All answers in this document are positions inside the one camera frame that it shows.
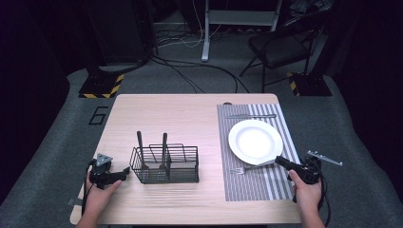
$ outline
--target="black chair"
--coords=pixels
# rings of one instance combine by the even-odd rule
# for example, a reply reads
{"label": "black chair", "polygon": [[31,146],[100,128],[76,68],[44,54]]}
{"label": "black chair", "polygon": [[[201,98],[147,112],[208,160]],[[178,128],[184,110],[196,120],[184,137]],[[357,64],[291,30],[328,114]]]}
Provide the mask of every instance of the black chair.
{"label": "black chair", "polygon": [[249,48],[255,53],[255,57],[240,76],[250,67],[263,65],[261,75],[261,92],[263,93],[265,86],[287,79],[266,84],[266,68],[275,69],[306,60],[303,71],[305,75],[314,46],[328,16],[328,10],[302,15],[287,21],[274,31],[250,38]]}

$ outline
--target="wooden table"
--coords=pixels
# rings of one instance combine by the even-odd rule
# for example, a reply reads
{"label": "wooden table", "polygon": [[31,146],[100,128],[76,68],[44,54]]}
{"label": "wooden table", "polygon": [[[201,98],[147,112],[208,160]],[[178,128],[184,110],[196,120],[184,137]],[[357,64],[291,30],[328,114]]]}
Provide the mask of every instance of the wooden table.
{"label": "wooden table", "polygon": [[[226,201],[217,105],[276,104],[273,94],[125,94],[116,98],[98,153],[113,158],[111,172],[129,165],[142,131],[144,146],[183,143],[199,148],[197,183],[142,184],[133,171],[112,197],[101,224],[220,225],[300,223],[290,200]],[[76,224],[81,206],[70,221]]]}

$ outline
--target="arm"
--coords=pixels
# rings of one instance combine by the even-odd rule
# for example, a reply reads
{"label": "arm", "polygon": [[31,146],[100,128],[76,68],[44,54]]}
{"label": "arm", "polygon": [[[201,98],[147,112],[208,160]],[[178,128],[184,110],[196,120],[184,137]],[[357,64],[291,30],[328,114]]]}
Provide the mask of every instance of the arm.
{"label": "arm", "polygon": [[[116,189],[119,188],[121,184],[122,181],[117,180],[106,190],[99,189],[95,186],[90,188],[88,190],[88,195],[86,199],[86,210],[80,221],[77,223],[76,227],[97,227],[98,219],[107,207],[107,204],[109,203],[109,200],[112,197],[113,193],[116,191]],[[88,178],[86,179],[86,185],[92,185],[92,183],[89,182]]]}
{"label": "arm", "polygon": [[321,183],[306,184],[294,170],[290,170],[289,174],[291,180],[296,184],[294,190],[297,194],[297,209],[302,226],[306,228],[325,227],[317,210],[321,197]]}

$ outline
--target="wire utensil holder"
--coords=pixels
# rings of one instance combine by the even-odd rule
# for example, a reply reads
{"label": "wire utensil holder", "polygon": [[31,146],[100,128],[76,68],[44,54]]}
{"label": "wire utensil holder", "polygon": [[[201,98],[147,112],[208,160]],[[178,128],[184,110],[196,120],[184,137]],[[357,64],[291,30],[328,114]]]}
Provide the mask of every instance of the wire utensil holder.
{"label": "wire utensil holder", "polygon": [[167,144],[166,133],[163,133],[163,144],[143,147],[140,131],[137,139],[139,147],[133,148],[130,166],[141,183],[199,182],[197,146]]}

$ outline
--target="person's right hand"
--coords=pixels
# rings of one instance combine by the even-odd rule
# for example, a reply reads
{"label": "person's right hand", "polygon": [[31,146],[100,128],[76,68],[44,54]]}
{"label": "person's right hand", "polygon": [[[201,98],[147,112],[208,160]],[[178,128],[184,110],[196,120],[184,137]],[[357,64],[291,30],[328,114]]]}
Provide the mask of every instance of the person's right hand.
{"label": "person's right hand", "polygon": [[322,194],[321,183],[306,184],[294,170],[290,170],[289,175],[295,184],[294,192],[297,195],[297,209],[303,226],[324,227],[317,210]]}

